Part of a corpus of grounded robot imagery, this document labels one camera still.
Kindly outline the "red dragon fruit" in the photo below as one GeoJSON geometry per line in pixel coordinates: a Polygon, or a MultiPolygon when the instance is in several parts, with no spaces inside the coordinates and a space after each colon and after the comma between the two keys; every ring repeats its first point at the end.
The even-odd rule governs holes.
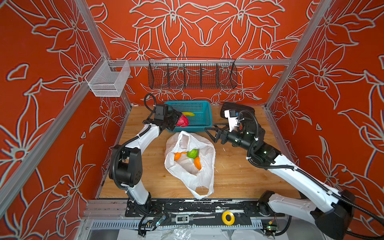
{"type": "Polygon", "coordinates": [[[188,125],[189,125],[189,119],[184,114],[182,114],[178,122],[176,123],[176,126],[184,128],[184,127],[187,127],[188,125]]]}

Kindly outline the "white plastic bag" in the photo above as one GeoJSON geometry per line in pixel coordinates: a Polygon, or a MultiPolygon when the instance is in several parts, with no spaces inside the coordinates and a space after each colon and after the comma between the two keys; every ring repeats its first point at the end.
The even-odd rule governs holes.
{"type": "Polygon", "coordinates": [[[183,182],[194,198],[203,199],[214,193],[216,149],[206,138],[194,133],[181,131],[172,135],[166,142],[165,168],[175,178],[183,182]],[[187,152],[199,150],[202,169],[194,165],[194,159],[187,152]],[[182,153],[175,161],[175,153],[182,153]]]}

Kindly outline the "green pear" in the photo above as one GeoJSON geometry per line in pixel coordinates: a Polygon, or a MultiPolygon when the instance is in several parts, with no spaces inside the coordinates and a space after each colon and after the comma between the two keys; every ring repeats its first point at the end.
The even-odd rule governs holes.
{"type": "Polygon", "coordinates": [[[193,149],[193,150],[187,152],[187,157],[190,159],[195,159],[198,156],[199,156],[199,150],[197,150],[197,149],[193,149]]]}

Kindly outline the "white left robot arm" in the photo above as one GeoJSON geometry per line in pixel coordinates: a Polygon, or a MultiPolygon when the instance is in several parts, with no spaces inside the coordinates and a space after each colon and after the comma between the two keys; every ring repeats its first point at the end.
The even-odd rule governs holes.
{"type": "Polygon", "coordinates": [[[116,145],[110,162],[109,178],[126,192],[130,200],[144,212],[152,207],[152,197],[142,182],[142,153],[164,130],[173,131],[185,116],[167,104],[155,106],[143,121],[143,129],[132,139],[116,145]]]}

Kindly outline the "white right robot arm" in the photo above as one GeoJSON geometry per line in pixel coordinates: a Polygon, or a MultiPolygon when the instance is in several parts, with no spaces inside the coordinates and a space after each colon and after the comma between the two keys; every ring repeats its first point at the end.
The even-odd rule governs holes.
{"type": "Polygon", "coordinates": [[[257,209],[263,216],[285,214],[314,224],[323,234],[341,240],[347,234],[354,210],[346,201],[354,201],[352,193],[338,192],[292,163],[273,146],[264,142],[265,130],[260,124],[245,122],[230,129],[229,124],[205,128],[215,143],[230,143],[247,151],[251,165],[279,176],[302,193],[306,200],[291,199],[266,191],[258,200],[257,209]]]}

